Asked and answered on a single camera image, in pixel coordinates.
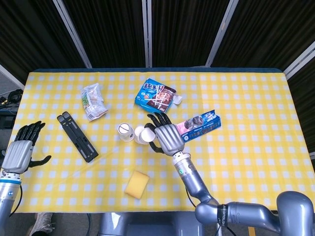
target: floor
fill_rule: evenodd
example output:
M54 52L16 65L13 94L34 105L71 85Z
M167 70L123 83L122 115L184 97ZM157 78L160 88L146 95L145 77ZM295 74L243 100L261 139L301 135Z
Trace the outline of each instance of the floor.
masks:
M0 76L0 94L17 89L16 85ZM12 130L0 130L0 149L5 149L8 145ZM6 236L26 236L29 228L35 222L35 214L16 213L12 215L6 225ZM90 235L95 236L99 228L100 214L92 214ZM54 231L51 236L85 236L88 229L88 217L86 214L78 213L56 213L53 215ZM233 226L230 228L237 236L249 236L247 227ZM214 236L216 233L215 226L205 226L206 235ZM257 236L275 236L266 230L255 230ZM223 229L223 235L232 235L226 229Z

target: sponge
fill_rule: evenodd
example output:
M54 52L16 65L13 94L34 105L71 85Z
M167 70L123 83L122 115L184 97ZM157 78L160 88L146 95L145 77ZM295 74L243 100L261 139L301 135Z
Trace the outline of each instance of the sponge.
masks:
M125 189L125 193L140 199L149 181L149 177L139 171L134 171Z

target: yellow checkered tablecloth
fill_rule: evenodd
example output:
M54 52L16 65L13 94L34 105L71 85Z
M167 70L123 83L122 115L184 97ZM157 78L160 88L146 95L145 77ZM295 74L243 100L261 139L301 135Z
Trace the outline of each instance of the yellow checkered tablecloth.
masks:
M220 203L242 201L276 209L278 194L296 190L315 199L315 179L283 73L113 72L30 73L13 128L41 120L33 159L51 161L23 174L20 212L193 210L170 157L123 142L117 125L150 120L134 98L147 78L183 96L168 111L173 123L216 109L222 127L186 143ZM88 122L80 89L98 82L109 112ZM68 111L99 153L86 163L56 117ZM150 176L141 200L124 193L133 170Z

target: packaging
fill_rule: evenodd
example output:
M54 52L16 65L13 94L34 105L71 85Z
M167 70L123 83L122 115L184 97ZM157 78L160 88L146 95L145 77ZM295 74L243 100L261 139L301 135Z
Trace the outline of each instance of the packaging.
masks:
M185 143L219 127L221 127L221 119L215 114L215 110L177 124L177 129Z
M102 94L100 93L98 83L84 87L81 90L81 97L83 108L87 113L89 121L100 118L108 112L104 106L104 100L102 98Z
M138 92L134 103L150 113L166 113L172 104L175 94L175 89L155 80L147 79Z

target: cracker box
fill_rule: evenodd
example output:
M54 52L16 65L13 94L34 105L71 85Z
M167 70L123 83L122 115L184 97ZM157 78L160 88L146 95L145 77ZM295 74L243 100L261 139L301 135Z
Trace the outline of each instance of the cracker box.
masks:
M177 124L177 129L186 143L194 138L221 127L221 119L215 110Z
M172 105L175 94L175 89L155 80L147 79L138 92L134 103L150 113L165 113Z

